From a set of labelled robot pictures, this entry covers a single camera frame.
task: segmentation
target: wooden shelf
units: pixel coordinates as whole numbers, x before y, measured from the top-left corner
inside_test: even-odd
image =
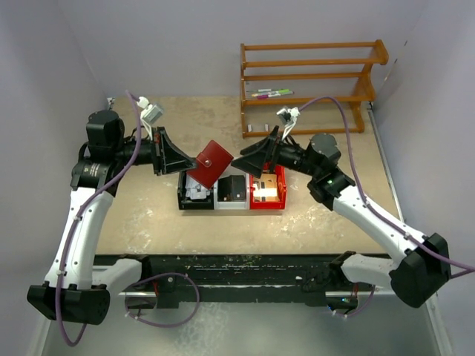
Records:
[[[255,50],[315,50],[325,48],[371,48],[370,55],[366,58],[338,58],[338,59],[305,59],[305,60],[279,60],[279,61],[246,61],[246,51]],[[300,43],[300,44],[262,44],[262,45],[245,45],[240,46],[240,118],[243,137],[267,136],[266,131],[248,132],[245,110],[249,106],[267,106],[267,105],[291,105],[304,104],[312,97],[288,98],[281,97],[276,99],[248,99],[246,98],[245,82],[272,81],[272,80],[308,80],[308,79],[341,79],[341,78],[358,78],[351,95],[336,96],[340,102],[350,104],[356,127],[350,129],[351,132],[363,132],[364,122],[361,117],[361,102],[373,101],[376,98],[373,84],[371,83],[371,68],[373,65],[385,65],[389,60],[389,55],[384,47],[382,40],[378,39],[374,42],[342,42],[342,43]],[[297,67],[310,65],[363,65],[360,72],[334,72],[334,73],[297,73],[297,74],[265,74],[265,75],[246,75],[247,68],[262,67]],[[331,102],[329,99],[321,100],[321,102]],[[326,128],[315,130],[292,130],[292,134],[318,134],[318,133],[341,133],[343,128]]]

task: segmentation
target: white wall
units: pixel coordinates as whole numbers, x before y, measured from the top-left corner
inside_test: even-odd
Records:
[[[105,95],[54,0],[0,3],[0,345],[25,355],[69,206],[88,115]]]
[[[430,0],[380,99],[376,122],[402,212],[475,265],[475,3]],[[457,355],[475,347],[475,279],[450,281],[440,305]]]
[[[60,0],[108,95],[238,95],[240,43],[383,39],[391,63],[427,0]],[[390,65],[375,66],[382,83]]]

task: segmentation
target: pen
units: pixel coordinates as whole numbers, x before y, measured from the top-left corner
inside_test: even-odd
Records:
[[[284,93],[276,93],[276,94],[264,94],[260,96],[256,96],[258,99],[267,99],[267,98],[273,98],[275,96],[282,96],[282,95],[291,95],[293,94],[293,91],[286,91]]]
[[[256,96],[260,96],[260,95],[283,94],[283,93],[288,93],[288,92],[290,92],[290,89],[279,89],[279,90],[269,91],[267,93],[254,93],[251,96],[255,98]]]

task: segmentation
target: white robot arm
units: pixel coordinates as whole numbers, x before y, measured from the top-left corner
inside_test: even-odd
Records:
[[[152,165],[157,175],[196,168],[195,159],[173,145],[165,128],[151,127],[163,110],[158,105],[145,102],[143,98],[137,101],[144,107],[141,121],[148,125],[149,135],[141,139],[134,164]],[[117,178],[137,145],[131,137],[124,138],[124,124],[114,111],[93,113],[86,131],[88,142],[80,150],[79,161],[72,171],[71,205],[58,252],[44,283],[31,286],[27,299],[43,315],[54,320],[58,307],[57,292],[60,289],[62,320],[97,325],[104,320],[111,297],[141,280],[144,271],[150,268],[146,256],[124,255],[105,271],[93,273],[102,224],[120,181]],[[87,157],[86,146],[90,152]],[[87,208],[78,217],[78,210],[85,205]],[[74,223],[76,228],[67,248],[65,264],[62,265],[61,259]]]
[[[294,125],[291,110],[284,108],[279,115],[286,126]],[[232,165],[255,177],[261,176],[264,166],[273,170],[276,165],[311,176],[307,187],[315,201],[355,223],[390,256],[347,252],[333,264],[334,279],[392,289],[406,304],[419,307],[451,278],[450,265],[426,251],[447,260],[446,241],[406,226],[365,195],[362,199],[355,182],[337,166],[341,153],[333,136],[314,135],[303,149],[286,133],[283,138],[276,126],[267,138],[243,149]]]

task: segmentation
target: table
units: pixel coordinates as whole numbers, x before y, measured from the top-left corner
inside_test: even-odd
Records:
[[[173,142],[192,156],[210,139],[234,155],[257,141],[240,138],[237,98],[159,101],[168,111],[160,124],[167,127]],[[305,115],[314,122],[312,115],[318,114],[322,125],[334,125],[339,119],[335,109],[319,107],[305,111]],[[118,99],[115,110],[131,130],[133,117],[128,103]],[[361,181],[369,196],[397,215],[372,126],[366,111],[362,112],[367,130],[352,135]],[[255,120],[275,122],[272,112],[264,111],[255,113]],[[296,139],[305,144],[309,137]],[[336,135],[336,139],[343,153],[340,166],[349,173],[346,141],[342,135]],[[156,177],[150,167],[132,168],[119,187],[97,253],[382,252],[351,222],[315,203],[307,192],[307,177],[290,171],[287,176],[288,201],[281,214],[190,214],[178,211],[176,175]],[[412,309],[385,291],[376,293],[365,312],[346,321],[333,317],[326,308],[297,303],[202,303],[196,316],[176,329],[156,329],[125,318],[123,303],[123,295],[114,298],[104,323],[89,326],[82,342],[72,349],[61,339],[56,323],[43,320],[42,355],[440,355],[430,309]],[[181,303],[179,309],[145,313],[149,320],[170,323],[183,319],[192,308],[193,303]],[[67,329],[76,335],[79,325],[68,324]]]
[[[216,97],[150,98],[166,110],[158,125],[172,142],[189,156],[196,156],[214,139],[232,155],[257,142],[243,139],[239,124],[239,99]],[[248,120],[280,125],[274,108],[249,111]],[[126,133],[134,127],[128,100],[117,98],[114,110],[125,122]],[[378,144],[366,110],[367,130],[352,133],[353,154],[367,194],[397,215]],[[298,125],[331,127],[341,120],[335,106],[319,104],[299,116]],[[310,136],[295,136],[307,146]],[[343,134],[336,134],[342,152],[341,169],[352,176]],[[119,185],[117,197],[102,228],[97,254],[301,254],[341,253],[353,250],[379,253],[382,249],[350,221],[316,203],[307,190],[309,177],[286,170],[285,211],[179,211],[178,175],[157,177],[151,166],[133,167]]]

